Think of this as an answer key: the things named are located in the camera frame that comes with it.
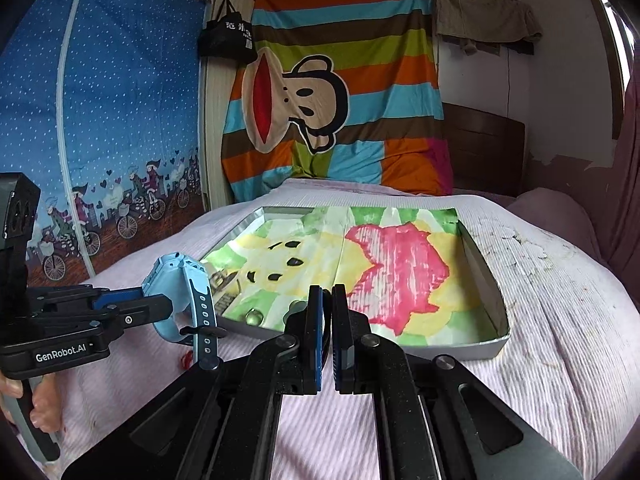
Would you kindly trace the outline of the left hand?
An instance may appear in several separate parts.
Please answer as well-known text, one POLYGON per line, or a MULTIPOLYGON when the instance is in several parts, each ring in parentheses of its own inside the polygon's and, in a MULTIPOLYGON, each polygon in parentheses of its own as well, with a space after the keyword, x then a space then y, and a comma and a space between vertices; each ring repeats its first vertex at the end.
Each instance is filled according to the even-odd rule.
MULTIPOLYGON (((0 389, 1 395, 7 398, 19 399, 23 394, 22 384, 18 380, 6 378, 3 374, 0 375, 0 389)), ((55 374, 43 376, 32 393, 32 404, 34 407, 29 417, 36 428, 47 434, 62 429, 62 400, 55 374)))

